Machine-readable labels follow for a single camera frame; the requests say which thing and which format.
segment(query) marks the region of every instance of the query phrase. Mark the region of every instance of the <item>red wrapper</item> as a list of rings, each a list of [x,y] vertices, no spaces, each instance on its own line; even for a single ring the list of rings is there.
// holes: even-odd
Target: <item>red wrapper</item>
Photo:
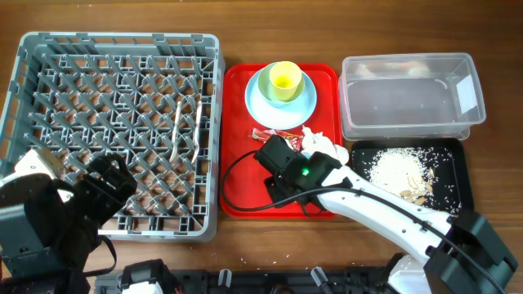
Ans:
[[[302,149],[303,136],[294,135],[286,131],[279,131],[273,129],[261,131],[253,127],[253,134],[251,135],[251,137],[255,140],[260,140],[263,143],[265,143],[267,142],[267,140],[269,140],[269,138],[272,135],[282,136],[287,141],[287,144],[294,151],[300,151]]]

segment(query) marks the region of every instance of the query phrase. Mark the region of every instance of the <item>metal utensil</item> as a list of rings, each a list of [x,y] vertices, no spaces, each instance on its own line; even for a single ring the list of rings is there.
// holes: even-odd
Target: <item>metal utensil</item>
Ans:
[[[194,136],[193,136],[193,143],[194,143],[194,155],[193,160],[190,161],[191,164],[194,165],[196,162],[196,158],[199,154],[199,124],[202,120],[202,101],[198,101],[198,106],[196,106],[196,126],[194,127]]]
[[[172,142],[172,153],[171,153],[171,157],[169,159],[169,162],[171,162],[171,163],[173,161],[175,161],[175,159],[177,158],[177,155],[178,155],[177,137],[178,137],[178,127],[180,125],[180,114],[181,114],[181,101],[178,101],[178,103],[177,103],[177,113],[174,116],[174,129],[172,130],[172,139],[171,139],[171,142]]]

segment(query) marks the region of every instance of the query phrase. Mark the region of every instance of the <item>clear plastic container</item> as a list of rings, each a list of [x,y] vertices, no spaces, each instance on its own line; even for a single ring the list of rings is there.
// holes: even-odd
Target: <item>clear plastic container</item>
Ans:
[[[340,77],[343,136],[466,139],[485,104],[466,53],[347,57]]]

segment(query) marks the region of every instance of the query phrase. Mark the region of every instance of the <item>red tray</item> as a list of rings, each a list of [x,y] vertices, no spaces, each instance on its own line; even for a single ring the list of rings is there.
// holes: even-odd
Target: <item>red tray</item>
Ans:
[[[221,114],[221,163],[220,179],[225,170],[238,157],[251,150],[258,150],[263,143],[250,137],[253,127],[266,130],[256,122],[245,106],[245,87],[248,80],[266,65],[235,65],[226,73],[223,111]],[[318,101],[312,116],[304,123],[313,132],[322,131],[333,143],[342,145],[340,105],[337,96],[337,75],[334,70],[321,64],[299,64],[311,77],[317,91]],[[302,127],[287,130],[301,135]],[[254,158],[246,158],[236,165],[226,182],[227,198],[238,207],[259,207],[272,203],[263,180],[270,176]],[[229,207],[220,197],[223,210],[230,216],[242,218],[305,218],[302,208],[291,203],[282,208],[270,208],[261,212],[239,212]],[[309,214],[317,214],[318,207],[306,206]],[[329,218],[334,214],[322,212],[316,218]]]

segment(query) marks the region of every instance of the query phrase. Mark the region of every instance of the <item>black tray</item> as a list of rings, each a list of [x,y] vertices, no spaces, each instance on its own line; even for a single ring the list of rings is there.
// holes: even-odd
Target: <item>black tray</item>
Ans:
[[[451,160],[443,161],[435,159],[432,161],[438,165],[434,169],[435,176],[439,178],[438,182],[432,184],[434,201],[426,201],[423,206],[438,211],[458,213],[458,205],[461,203],[461,209],[474,210],[474,199],[472,198],[471,183],[468,178],[467,162],[465,151],[461,142],[454,138],[440,139],[390,139],[390,140],[362,140],[352,145],[350,165],[354,172],[361,177],[369,180],[370,175],[365,174],[364,169],[369,168],[368,163],[373,161],[373,157],[378,151],[390,148],[434,148],[439,153],[450,152]],[[445,185],[455,185],[456,189],[452,192]]]

